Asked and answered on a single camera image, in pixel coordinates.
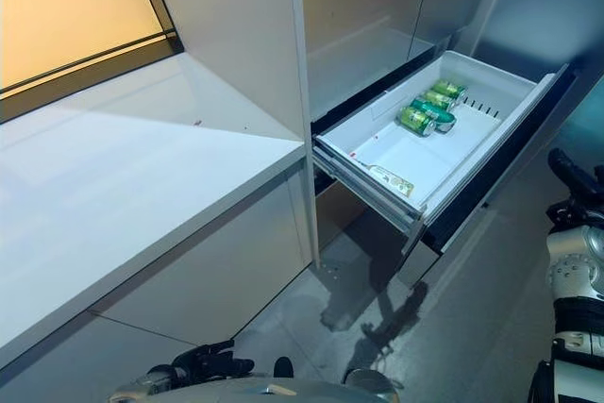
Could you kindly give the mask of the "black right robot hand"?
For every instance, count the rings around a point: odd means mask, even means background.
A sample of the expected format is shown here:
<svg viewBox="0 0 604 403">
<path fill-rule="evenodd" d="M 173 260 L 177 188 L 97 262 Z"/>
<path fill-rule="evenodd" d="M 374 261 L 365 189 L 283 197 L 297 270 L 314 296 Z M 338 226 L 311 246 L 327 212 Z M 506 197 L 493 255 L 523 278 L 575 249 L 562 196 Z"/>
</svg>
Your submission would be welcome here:
<svg viewBox="0 0 604 403">
<path fill-rule="evenodd" d="M 552 149 L 547 163 L 556 178 L 568 189 L 569 196 L 548 207 L 546 215 L 553 224 L 550 233 L 576 227 L 603 228 L 603 165 L 589 174 L 576 165 L 560 148 Z"/>
</svg>

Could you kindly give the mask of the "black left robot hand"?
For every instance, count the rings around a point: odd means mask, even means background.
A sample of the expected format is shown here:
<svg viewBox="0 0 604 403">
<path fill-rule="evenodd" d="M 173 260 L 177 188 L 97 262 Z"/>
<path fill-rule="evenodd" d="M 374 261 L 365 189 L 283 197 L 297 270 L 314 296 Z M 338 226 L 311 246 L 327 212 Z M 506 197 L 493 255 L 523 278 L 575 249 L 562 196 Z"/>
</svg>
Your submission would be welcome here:
<svg viewBox="0 0 604 403">
<path fill-rule="evenodd" d="M 251 374 L 255 363 L 234 357 L 235 341 L 203 344 L 178 355 L 171 363 L 179 382 L 200 384 L 215 378 L 241 378 Z"/>
</svg>

